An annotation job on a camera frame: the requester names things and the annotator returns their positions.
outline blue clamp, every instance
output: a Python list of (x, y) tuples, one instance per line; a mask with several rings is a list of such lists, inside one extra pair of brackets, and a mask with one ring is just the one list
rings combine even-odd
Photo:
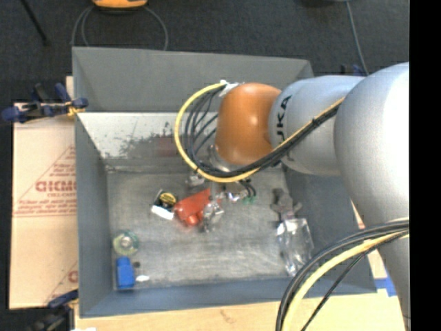
[(116, 287), (119, 290), (133, 288), (135, 285), (135, 273), (132, 262), (128, 257), (116, 259)]
[(41, 119), (46, 117), (55, 117), (62, 114), (73, 115), (84, 110), (89, 105), (86, 98), (77, 98), (72, 100), (68, 91), (61, 83), (55, 85), (57, 99), (49, 100), (48, 94), (43, 86), (38, 83), (35, 85), (28, 102), (21, 106), (11, 106), (3, 109), (1, 117), (4, 121), (12, 123), (25, 123), (26, 121)]

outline yellow cable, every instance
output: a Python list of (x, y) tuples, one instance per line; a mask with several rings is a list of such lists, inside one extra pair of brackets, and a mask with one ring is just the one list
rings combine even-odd
[(342, 263), (343, 261), (346, 261), (347, 259), (357, 255), (361, 254), (368, 249), (372, 248), (378, 243), (382, 243), (383, 241), (386, 241), (390, 238), (396, 237), (398, 235), (402, 234), (401, 232), (398, 233), (391, 233), (384, 237), (372, 239), (365, 241), (356, 247), (349, 249), (347, 251), (342, 252), (341, 254), (337, 255), (336, 257), (332, 258), (331, 260), (327, 261), (323, 265), (321, 265), (298, 289), (297, 293), (294, 295), (294, 298), (292, 299), (291, 303), (289, 304), (285, 321), (282, 325), (282, 331), (290, 331), (292, 327), (292, 321), (294, 319), (294, 312), (296, 311), (297, 307), (299, 306), (300, 302), (302, 301), (303, 297), (306, 295), (308, 290), (312, 287), (317, 280), (323, 276), (326, 272), (328, 272), (330, 269), (334, 268), (338, 264)]
[[(221, 86), (224, 86), (224, 85), (225, 85), (225, 82), (220, 82), (220, 83), (215, 83), (213, 85), (207, 86), (207, 87), (203, 88), (202, 90), (199, 90), (198, 92), (194, 93), (184, 103), (182, 108), (179, 110), (178, 115), (176, 117), (176, 121), (174, 123), (174, 142), (176, 143), (176, 147), (178, 148), (178, 151), (179, 151), (180, 155), (182, 156), (182, 158), (184, 159), (184, 161), (190, 166), (191, 169), (196, 171), (202, 177), (204, 177), (208, 180), (211, 180), (211, 181), (215, 181), (217, 183), (232, 183), (234, 181), (240, 181), (240, 180), (246, 179), (247, 177), (253, 175), (255, 172), (259, 171), (260, 167), (257, 167), (253, 170), (249, 170), (248, 172), (244, 172), (240, 175), (236, 175), (235, 177), (230, 177), (230, 178), (216, 177), (216, 176), (211, 175), (209, 173), (206, 173), (203, 170), (201, 170), (200, 168), (198, 168), (198, 166), (187, 156), (187, 153), (185, 152), (185, 150), (182, 147), (181, 140), (179, 139), (179, 133), (180, 133), (179, 126), (181, 124), (181, 120), (183, 118), (184, 112), (187, 110), (187, 108), (190, 106), (190, 104), (192, 104), (197, 98), (203, 96), (205, 93), (207, 93), (211, 90), (215, 90), (217, 88), (220, 88)], [(324, 113), (328, 112), (329, 110), (331, 110), (332, 108), (340, 105), (344, 101), (344, 99), (345, 99), (344, 97), (340, 98), (339, 100), (337, 100), (337, 102), (330, 105), (327, 109), (323, 110), (319, 115), (317, 115), (317, 117), (320, 117), (322, 114), (324, 114)], [(295, 136), (297, 136), (297, 134), (299, 132), (303, 131), (307, 126), (310, 126), (313, 122), (314, 122), (314, 120), (308, 121), (304, 126), (302, 126), (295, 133), (293, 133), (290, 137), (285, 139), (276, 148), (274, 148), (272, 150), (272, 152), (279, 149), (281, 146), (285, 145), (287, 142), (291, 141)]]

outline red object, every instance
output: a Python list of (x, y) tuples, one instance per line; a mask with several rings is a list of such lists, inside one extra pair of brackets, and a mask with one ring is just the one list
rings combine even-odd
[(209, 203), (210, 190), (205, 189), (192, 196), (182, 199), (173, 207), (173, 211), (178, 215), (181, 221), (187, 225), (196, 225), (203, 218), (204, 207)]

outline kuka logo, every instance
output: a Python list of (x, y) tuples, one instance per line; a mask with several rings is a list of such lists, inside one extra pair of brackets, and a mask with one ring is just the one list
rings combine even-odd
[(286, 110), (287, 110), (287, 104), (288, 104), (288, 101), (291, 99), (291, 97), (292, 97), (292, 94), (289, 95), (288, 97), (285, 97), (283, 99), (283, 101), (282, 101), (282, 103), (280, 105), (282, 110), (277, 113), (277, 121), (278, 122), (277, 122), (276, 126), (277, 126), (277, 128), (281, 129), (281, 130), (277, 130), (277, 135), (282, 138), (282, 141), (280, 141), (280, 142), (283, 142), (285, 140), (285, 133), (283, 132), (284, 125), (283, 125), (282, 120), (283, 120), (283, 118), (285, 118), (285, 113), (286, 113)]

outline blue block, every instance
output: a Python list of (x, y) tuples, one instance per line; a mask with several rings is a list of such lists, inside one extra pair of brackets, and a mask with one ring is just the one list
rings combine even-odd
[(119, 257), (116, 259), (116, 287), (119, 290), (133, 288), (135, 285), (135, 276), (132, 262), (128, 257)]

